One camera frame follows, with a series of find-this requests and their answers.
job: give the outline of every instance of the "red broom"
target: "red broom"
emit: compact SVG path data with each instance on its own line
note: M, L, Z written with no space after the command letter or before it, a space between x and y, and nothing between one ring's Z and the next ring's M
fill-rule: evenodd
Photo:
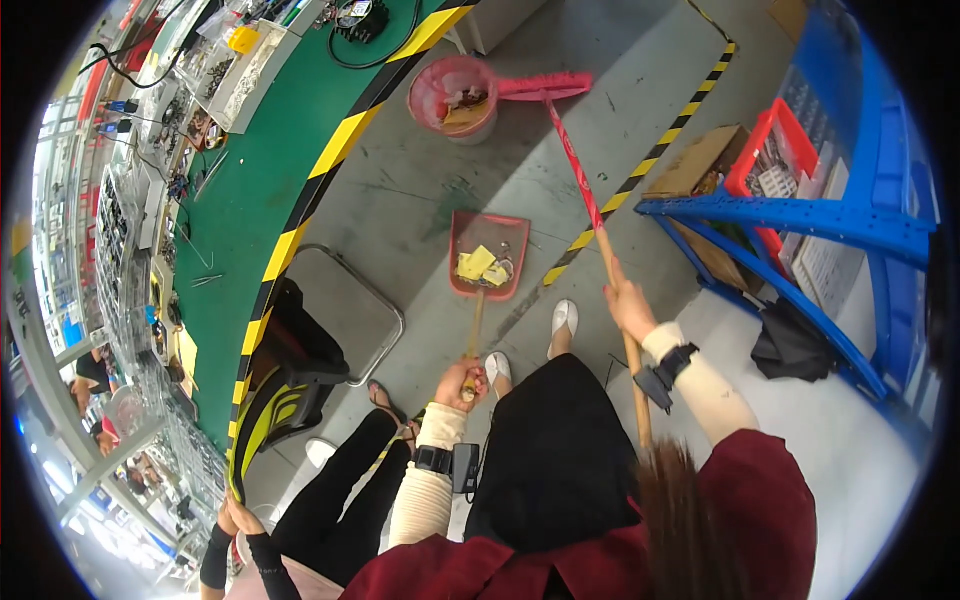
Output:
M573 144L570 142L570 136L566 132L564 122L560 120L560 115L557 114L557 109L553 106L554 100L583 94L590 91L592 87L593 76L589 73L551 73L525 79L500 80L497 83L497 93L501 100L543 101L546 104L547 110L550 112L550 120L553 121L553 126L560 135L566 157L569 158L570 166L573 167L573 173L580 185L580 193L587 205L587 213L590 216L590 222L593 224L597 244L600 245L600 253L603 254L603 261L607 266L607 277L610 279L611 285L614 286L614 291L616 291L613 282L613 248L610 245L610 237L607 235L607 229L604 227L596 200L593 199L593 190L590 189L589 179L587 174L584 173L584 167L580 164L580 158L573 150ZM623 332L623 345L627 350L627 364L630 366L630 374L636 375L642 367L640 350L636 340L630 337L630 334L626 331ZM650 447L652 443L650 406L636 382L634 382L634 406L636 407L636 429L640 437L640 445Z

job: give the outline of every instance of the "foot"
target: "foot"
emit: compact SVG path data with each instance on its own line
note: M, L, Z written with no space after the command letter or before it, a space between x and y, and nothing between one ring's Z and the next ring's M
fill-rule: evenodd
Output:
M396 428L399 429L403 425L403 421L400 420L400 417L394 411L394 407L391 406L390 395L383 389L383 386L371 380L367 384L367 391L370 392L370 402L373 403L373 406L389 414L394 419Z
M510 362L503 352L494 352L487 357L484 364L487 370L487 379L491 382L496 399L509 394L514 389L514 379L510 375Z
M417 437L420 435L420 424L415 420L407 421L407 428L403 430L403 441L410 446L410 454L417 451Z
M550 339L550 348L546 351L547 360L570 352L570 342L577 334L578 322L580 313L577 312L577 305L570 300L560 300L553 309L553 337Z

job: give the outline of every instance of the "black pants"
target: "black pants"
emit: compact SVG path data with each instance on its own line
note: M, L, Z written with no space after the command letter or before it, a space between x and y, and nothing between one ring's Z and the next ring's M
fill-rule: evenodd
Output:
M636 525L635 473L603 386L563 354L497 403L465 537L543 552Z
M395 433L396 423L386 412L373 410L367 415L323 470L297 494L276 525L272 539L280 554L343 588L376 558L383 524L410 461L406 442L391 444L383 463L343 519L340 514L350 490Z

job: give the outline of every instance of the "black skirt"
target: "black skirt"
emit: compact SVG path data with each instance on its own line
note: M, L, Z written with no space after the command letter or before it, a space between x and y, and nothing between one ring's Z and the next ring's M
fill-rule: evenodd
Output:
M466 539L543 552L639 523L636 454L610 398L572 354L501 398Z

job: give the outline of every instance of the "broom bristles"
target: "broom bristles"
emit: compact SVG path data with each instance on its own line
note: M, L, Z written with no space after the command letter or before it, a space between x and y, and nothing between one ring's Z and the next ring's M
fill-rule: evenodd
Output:
M593 75L590 73L547 73L521 79L504 79L497 83L501 100L541 101L557 100L590 91Z

